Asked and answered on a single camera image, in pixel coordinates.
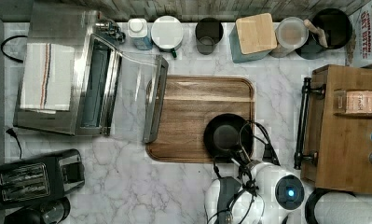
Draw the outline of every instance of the black frying pan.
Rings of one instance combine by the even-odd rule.
[[[230,162],[234,152],[244,147],[249,156],[253,154],[252,129],[249,125],[239,132],[246,120],[235,114],[222,114],[212,119],[206,126],[203,143],[213,158],[218,161]]]

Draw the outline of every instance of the wall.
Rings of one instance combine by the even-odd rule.
[[[275,21],[289,16],[306,19],[317,11],[341,8],[348,14],[369,0],[61,0],[65,3],[95,7],[116,21],[144,17],[153,21],[162,15],[173,15],[180,21],[198,21],[213,16],[221,21],[269,12]]]
[[[29,21],[34,0],[0,0],[0,20]]]

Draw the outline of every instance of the toaster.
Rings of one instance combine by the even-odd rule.
[[[76,149],[0,165],[0,209],[58,200],[85,184]]]

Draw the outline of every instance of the striped towel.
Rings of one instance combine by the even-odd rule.
[[[39,112],[69,110],[74,64],[74,48],[28,44],[20,108]]]

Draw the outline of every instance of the box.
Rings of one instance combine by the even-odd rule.
[[[229,44],[234,63],[264,58],[277,47],[272,16],[265,13],[237,19]]]
[[[334,114],[372,114],[372,91],[334,91]]]
[[[353,36],[346,46],[346,65],[372,68],[372,1],[350,16]]]

